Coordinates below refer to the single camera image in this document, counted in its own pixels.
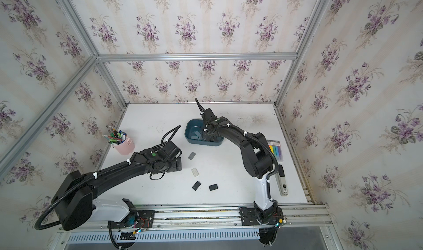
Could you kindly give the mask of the black eraser lower right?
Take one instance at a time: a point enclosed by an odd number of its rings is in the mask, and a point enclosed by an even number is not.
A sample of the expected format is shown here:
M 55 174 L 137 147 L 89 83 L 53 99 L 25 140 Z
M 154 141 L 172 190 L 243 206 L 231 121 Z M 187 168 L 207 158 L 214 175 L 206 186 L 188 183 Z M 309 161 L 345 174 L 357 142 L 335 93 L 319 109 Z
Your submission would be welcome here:
M 218 189 L 218 185 L 217 184 L 214 184 L 214 185 L 210 185 L 209 186 L 209 190 L 210 191 L 214 191 L 214 190 L 217 190 Z

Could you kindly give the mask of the black eraser lower left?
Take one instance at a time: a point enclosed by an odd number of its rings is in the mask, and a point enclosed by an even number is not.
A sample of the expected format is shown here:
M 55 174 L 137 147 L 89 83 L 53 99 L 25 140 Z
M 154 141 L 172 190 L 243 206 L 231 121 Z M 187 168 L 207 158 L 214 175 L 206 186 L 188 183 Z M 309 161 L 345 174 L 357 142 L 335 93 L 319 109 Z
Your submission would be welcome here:
M 193 186 L 192 186 L 192 189 L 194 190 L 194 191 L 196 191 L 199 187 L 201 186 L 201 183 L 199 182 L 199 181 L 197 181 Z

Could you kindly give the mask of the grey stapler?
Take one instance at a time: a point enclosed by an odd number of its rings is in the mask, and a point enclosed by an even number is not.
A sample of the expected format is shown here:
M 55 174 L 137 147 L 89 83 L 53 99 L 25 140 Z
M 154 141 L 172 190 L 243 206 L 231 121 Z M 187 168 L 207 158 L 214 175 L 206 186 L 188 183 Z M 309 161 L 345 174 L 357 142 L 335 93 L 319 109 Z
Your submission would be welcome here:
M 276 175 L 276 181 L 279 187 L 280 195 L 283 197 L 286 197 L 289 194 L 289 192 L 288 192 L 288 188 L 286 184 L 284 168 L 283 168 L 283 165 L 281 164 L 278 165 L 278 173 Z

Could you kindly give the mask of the teal plastic storage box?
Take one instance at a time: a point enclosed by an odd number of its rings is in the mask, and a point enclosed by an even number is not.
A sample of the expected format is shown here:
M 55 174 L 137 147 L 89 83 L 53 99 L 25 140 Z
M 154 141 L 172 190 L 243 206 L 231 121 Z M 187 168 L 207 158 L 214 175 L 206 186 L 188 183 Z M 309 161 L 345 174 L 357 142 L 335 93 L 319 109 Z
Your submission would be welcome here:
M 224 138 L 220 136 L 219 142 L 206 142 L 203 140 L 192 140 L 191 136 L 193 135 L 194 131 L 203 132 L 204 129 L 204 123 L 201 119 L 192 119 L 190 120 L 185 128 L 185 138 L 190 144 L 196 144 L 196 145 L 205 145 L 205 146 L 219 146 L 222 144 Z

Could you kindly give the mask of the black eraser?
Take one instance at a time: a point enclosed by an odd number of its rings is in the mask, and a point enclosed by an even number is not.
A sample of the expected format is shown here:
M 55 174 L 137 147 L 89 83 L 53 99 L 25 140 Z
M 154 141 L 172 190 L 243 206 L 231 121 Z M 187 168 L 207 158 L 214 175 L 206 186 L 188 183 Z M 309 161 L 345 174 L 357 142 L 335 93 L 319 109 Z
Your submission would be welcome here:
M 210 185 L 209 186 L 209 190 L 210 191 L 214 191 L 214 190 L 217 190 L 218 189 L 218 185 L 217 184 L 214 184 L 214 185 Z
M 201 183 L 199 182 L 199 181 L 197 181 L 193 186 L 192 186 L 192 189 L 194 190 L 194 191 L 196 191 L 199 187 L 201 186 Z

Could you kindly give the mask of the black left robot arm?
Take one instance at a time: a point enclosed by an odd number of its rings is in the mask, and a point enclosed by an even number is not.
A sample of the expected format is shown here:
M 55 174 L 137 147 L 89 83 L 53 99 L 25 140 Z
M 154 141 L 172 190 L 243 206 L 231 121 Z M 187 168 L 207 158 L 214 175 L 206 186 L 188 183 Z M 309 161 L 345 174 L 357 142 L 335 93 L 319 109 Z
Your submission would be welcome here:
M 35 221 L 35 230 L 60 225 L 66 231 L 74 230 L 87 221 L 108 221 L 126 228 L 140 219 L 139 213 L 127 198 L 101 200 L 106 191 L 141 175 L 160 180 L 165 174 L 182 170 L 181 149 L 172 141 L 179 126 L 167 132 L 160 144 L 135 152 L 132 156 L 103 170 L 68 174 L 48 206 Z

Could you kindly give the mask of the coloured highlighter pack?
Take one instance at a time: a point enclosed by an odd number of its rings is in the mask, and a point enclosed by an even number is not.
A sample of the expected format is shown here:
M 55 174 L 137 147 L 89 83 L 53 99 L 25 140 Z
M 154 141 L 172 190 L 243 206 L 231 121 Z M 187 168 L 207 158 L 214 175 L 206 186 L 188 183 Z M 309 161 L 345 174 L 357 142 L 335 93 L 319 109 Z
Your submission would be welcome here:
M 268 145 L 278 162 L 283 162 L 283 154 L 280 141 L 268 140 Z

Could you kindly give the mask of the grey eraser centre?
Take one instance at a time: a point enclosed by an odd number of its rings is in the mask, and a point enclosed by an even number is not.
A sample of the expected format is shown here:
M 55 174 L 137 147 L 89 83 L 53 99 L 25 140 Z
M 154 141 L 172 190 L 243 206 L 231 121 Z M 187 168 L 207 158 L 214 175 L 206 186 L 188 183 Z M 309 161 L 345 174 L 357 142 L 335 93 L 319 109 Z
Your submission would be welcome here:
M 196 156 L 196 153 L 191 152 L 190 155 L 188 156 L 189 160 L 193 160 L 193 158 Z

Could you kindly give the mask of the grey-blue eraser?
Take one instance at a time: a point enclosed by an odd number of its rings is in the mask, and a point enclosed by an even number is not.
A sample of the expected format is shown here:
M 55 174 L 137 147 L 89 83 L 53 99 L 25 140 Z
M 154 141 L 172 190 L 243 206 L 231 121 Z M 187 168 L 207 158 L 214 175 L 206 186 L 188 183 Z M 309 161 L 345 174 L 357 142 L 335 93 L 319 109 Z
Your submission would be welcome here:
M 193 135 L 191 136 L 192 140 L 202 140 L 202 133 L 199 131 L 194 131 Z

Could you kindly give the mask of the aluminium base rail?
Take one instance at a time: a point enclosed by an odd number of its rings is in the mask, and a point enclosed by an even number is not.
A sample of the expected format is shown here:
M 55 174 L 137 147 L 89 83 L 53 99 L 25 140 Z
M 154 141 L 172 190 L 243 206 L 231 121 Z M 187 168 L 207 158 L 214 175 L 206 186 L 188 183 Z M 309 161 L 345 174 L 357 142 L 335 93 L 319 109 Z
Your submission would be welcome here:
M 261 225 L 253 209 L 226 207 L 146 207 L 135 228 L 120 228 L 105 222 L 89 222 L 73 231 L 59 229 L 49 246 L 63 250 L 71 244 L 115 242 L 122 247 L 150 242 L 196 242 L 257 240 L 265 246 L 275 244 L 294 228 L 316 228 L 318 239 L 327 249 L 340 249 L 329 213 L 323 205 L 286 205 L 279 218 Z

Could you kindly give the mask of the pink pen cup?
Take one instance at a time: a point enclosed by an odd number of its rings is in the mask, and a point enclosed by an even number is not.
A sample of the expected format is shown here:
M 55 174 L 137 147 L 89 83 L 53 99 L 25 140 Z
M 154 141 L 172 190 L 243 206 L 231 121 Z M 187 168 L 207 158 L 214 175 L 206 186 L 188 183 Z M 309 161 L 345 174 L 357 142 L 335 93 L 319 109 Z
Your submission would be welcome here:
M 109 135 L 103 135 L 108 143 L 115 148 L 121 155 L 130 155 L 135 150 L 133 140 L 124 131 L 118 131 L 114 127 L 109 126 L 111 132 Z

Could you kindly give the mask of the white eraser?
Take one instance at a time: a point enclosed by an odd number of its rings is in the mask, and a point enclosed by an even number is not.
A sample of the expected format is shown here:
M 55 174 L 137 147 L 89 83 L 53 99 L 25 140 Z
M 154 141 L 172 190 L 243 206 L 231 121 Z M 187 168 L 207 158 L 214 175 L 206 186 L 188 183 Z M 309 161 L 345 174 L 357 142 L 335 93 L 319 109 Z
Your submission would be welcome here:
M 193 168 L 192 169 L 192 173 L 193 173 L 193 176 L 194 177 L 198 177 L 199 176 L 199 172 L 198 172 L 198 170 L 196 168 Z

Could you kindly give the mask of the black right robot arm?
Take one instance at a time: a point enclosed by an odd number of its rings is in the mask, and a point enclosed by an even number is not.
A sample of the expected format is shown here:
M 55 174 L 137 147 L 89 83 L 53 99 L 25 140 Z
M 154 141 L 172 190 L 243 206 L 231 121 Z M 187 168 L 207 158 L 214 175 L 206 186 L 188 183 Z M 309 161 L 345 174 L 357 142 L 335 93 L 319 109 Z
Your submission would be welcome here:
M 217 117 L 210 108 L 205 109 L 197 99 L 195 101 L 203 120 L 202 138 L 207 142 L 225 138 L 240 149 L 245 170 L 257 180 L 253 202 L 257 221 L 269 223 L 279 216 L 278 202 L 272 198 L 270 188 L 270 177 L 279 172 L 279 164 L 267 139 L 262 133 L 253 134 L 239 128 L 226 117 Z

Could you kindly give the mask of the aluminium frame horizontal rail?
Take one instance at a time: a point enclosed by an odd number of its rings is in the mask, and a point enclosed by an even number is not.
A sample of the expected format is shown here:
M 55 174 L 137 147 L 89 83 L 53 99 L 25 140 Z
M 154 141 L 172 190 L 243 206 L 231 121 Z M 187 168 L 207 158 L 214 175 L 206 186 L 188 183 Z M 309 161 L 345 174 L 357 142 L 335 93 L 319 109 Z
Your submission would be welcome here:
M 109 54 L 99 55 L 100 62 L 135 61 L 197 61 L 197 60 L 295 60 L 297 53 L 163 53 L 163 54 Z

